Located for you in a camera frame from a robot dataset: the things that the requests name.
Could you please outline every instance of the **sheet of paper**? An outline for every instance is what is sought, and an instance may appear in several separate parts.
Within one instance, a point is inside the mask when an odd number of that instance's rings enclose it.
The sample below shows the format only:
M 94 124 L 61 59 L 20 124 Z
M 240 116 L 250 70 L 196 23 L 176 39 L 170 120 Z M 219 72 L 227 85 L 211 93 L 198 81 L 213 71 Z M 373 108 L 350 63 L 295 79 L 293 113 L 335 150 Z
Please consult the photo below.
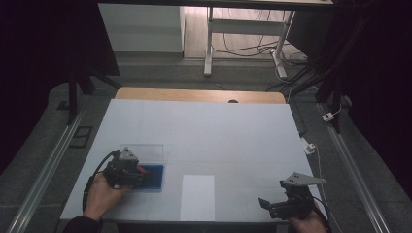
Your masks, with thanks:
M 181 221 L 215 221 L 215 176 L 183 175 Z

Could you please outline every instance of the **white wall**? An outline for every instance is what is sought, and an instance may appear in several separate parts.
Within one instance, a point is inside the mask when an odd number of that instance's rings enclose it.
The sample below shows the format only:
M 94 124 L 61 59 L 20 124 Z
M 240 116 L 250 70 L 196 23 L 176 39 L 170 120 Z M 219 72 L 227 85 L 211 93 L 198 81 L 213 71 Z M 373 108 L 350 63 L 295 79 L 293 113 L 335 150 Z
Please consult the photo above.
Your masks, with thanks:
M 99 4 L 99 8 L 113 51 L 184 50 L 183 7 Z

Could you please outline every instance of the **desk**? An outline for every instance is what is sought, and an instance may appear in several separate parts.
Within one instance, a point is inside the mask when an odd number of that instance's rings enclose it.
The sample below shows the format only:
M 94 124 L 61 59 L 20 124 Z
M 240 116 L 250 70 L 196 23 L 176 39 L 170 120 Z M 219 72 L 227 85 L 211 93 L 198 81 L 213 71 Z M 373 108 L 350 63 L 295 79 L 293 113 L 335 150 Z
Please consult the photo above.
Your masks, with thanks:
M 183 176 L 208 175 L 214 177 L 215 189 L 214 219 L 208 221 L 279 221 L 270 218 L 269 212 L 260 207 L 258 198 L 285 201 L 279 180 L 294 171 L 312 176 L 289 105 L 283 101 L 278 102 L 282 104 L 229 104 L 158 100 L 173 99 L 170 94 L 173 92 L 174 97 L 180 99 L 205 93 L 201 90 L 120 90 L 103 118 L 62 219 L 82 213 L 87 178 L 106 154 L 119 150 L 121 144 L 143 144 L 163 145 L 163 189 L 126 194 L 105 219 L 115 222 L 186 221 L 181 219 Z M 120 99 L 126 93 L 132 98 L 146 96 L 151 99 L 154 96 L 157 100 Z M 210 93 L 216 96 L 238 94 L 219 90 Z M 250 94 L 272 96 L 272 93 Z M 311 191 L 320 197 L 316 187 L 311 187 Z

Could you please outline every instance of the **person's left hand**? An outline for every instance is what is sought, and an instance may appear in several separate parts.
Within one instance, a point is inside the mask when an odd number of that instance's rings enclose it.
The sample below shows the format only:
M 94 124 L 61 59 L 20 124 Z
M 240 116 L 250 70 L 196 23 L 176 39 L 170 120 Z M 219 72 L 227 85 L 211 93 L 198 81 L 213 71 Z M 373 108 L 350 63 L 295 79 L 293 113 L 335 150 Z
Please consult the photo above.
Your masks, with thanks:
M 119 200 L 130 188 L 129 186 L 119 189 L 111 188 L 103 174 L 98 173 L 88 193 L 83 216 L 99 221 L 104 214 L 118 204 Z

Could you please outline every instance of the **wooden floor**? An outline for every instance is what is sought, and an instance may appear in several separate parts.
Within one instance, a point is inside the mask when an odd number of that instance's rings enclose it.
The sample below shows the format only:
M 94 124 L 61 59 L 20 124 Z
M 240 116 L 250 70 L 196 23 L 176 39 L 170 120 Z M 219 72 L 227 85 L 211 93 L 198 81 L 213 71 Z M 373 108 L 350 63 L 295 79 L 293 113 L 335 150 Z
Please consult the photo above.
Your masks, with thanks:
M 283 21 L 283 11 L 251 10 L 215 8 L 214 18 L 233 18 L 262 21 Z M 204 58 L 207 43 L 207 17 L 208 9 L 203 7 L 185 7 L 185 58 Z M 268 50 L 262 54 L 261 48 L 275 46 L 278 41 L 276 36 L 238 35 L 214 33 L 212 36 L 213 58 L 245 58 L 245 59 L 272 59 Z M 283 48 L 285 53 L 296 52 L 291 45 Z

